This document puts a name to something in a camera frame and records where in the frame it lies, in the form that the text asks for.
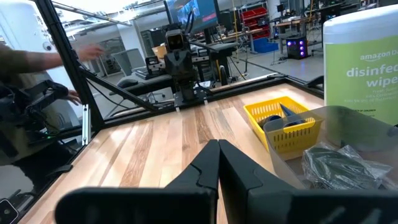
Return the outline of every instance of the plastic basket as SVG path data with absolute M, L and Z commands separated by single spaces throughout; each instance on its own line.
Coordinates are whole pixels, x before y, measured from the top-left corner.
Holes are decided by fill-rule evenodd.
M 290 99 L 288 96 L 244 106 L 244 110 L 249 116 L 254 132 L 268 152 L 269 146 L 266 134 L 257 122 L 272 115 L 279 115 L 284 118 L 285 115 L 280 104 L 296 114 L 308 111 L 306 107 Z M 277 152 L 302 151 L 307 145 L 313 145 L 317 141 L 320 125 L 316 123 L 313 118 L 307 118 L 305 121 L 306 123 L 303 124 L 268 133 L 268 137 L 272 141 L 270 145 L 273 146 L 274 150 Z

